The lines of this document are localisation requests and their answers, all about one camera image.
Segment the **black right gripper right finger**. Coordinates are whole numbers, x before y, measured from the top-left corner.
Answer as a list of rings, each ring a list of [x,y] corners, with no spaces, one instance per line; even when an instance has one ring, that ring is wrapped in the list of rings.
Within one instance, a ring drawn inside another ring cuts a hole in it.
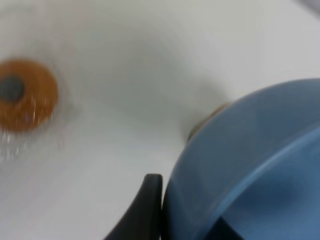
[[[243,240],[243,238],[223,218],[219,218],[212,228],[212,239]]]

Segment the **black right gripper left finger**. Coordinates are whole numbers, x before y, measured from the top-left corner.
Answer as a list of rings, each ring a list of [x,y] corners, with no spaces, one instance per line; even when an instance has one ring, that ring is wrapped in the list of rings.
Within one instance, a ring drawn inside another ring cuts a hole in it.
[[[163,177],[145,175],[142,185],[130,207],[106,240],[160,239]]]

